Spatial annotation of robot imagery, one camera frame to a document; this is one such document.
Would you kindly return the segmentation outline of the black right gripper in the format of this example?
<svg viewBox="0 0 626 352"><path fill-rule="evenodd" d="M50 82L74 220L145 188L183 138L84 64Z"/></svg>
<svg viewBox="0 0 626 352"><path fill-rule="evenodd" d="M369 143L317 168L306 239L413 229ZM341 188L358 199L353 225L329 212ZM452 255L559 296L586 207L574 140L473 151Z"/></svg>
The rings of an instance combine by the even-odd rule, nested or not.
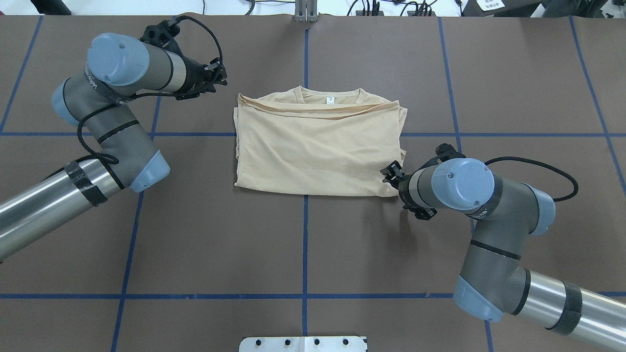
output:
<svg viewBox="0 0 626 352"><path fill-rule="evenodd" d="M404 203L404 210L413 213L419 220L430 220L438 213L436 209L429 207L421 198L418 183L421 174L405 174L397 160L380 170L383 176L382 182L389 185L398 185L399 197Z"/></svg>

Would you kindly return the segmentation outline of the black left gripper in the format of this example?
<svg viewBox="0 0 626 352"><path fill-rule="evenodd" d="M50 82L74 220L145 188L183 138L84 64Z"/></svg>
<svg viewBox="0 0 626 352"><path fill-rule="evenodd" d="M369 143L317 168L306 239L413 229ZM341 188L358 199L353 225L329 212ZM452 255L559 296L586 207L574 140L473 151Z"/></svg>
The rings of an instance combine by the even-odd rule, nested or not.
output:
<svg viewBox="0 0 626 352"><path fill-rule="evenodd" d="M227 74L221 57L209 64L201 64L190 58L183 58L186 78L183 85L174 91L176 100L194 99L204 93L215 93L215 86L227 86Z"/></svg>

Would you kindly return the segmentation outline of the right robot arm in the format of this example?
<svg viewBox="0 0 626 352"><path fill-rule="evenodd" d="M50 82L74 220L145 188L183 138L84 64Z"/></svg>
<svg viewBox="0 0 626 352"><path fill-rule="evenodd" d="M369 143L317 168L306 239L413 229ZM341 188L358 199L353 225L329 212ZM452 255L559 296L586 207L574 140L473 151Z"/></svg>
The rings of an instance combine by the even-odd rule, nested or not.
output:
<svg viewBox="0 0 626 352"><path fill-rule="evenodd" d="M459 308L490 322L519 316L561 336L625 350L624 303L521 266L528 239L555 220L551 196L473 158L434 158L413 173L395 161L380 173L417 219L451 209L476 221L452 295Z"/></svg>

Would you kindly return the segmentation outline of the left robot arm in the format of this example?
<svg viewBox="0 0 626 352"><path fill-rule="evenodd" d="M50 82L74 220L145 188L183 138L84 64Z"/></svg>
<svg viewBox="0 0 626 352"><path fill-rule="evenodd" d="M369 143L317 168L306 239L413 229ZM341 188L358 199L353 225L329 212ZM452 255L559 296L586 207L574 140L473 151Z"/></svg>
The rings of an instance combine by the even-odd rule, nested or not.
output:
<svg viewBox="0 0 626 352"><path fill-rule="evenodd" d="M139 193L170 173L159 147L128 104L148 96L193 99L226 85L222 50L208 64L183 55L174 36L147 29L137 39L104 33L81 74L53 93L54 111L76 127L87 155L1 205L1 258L99 207L121 190Z"/></svg>

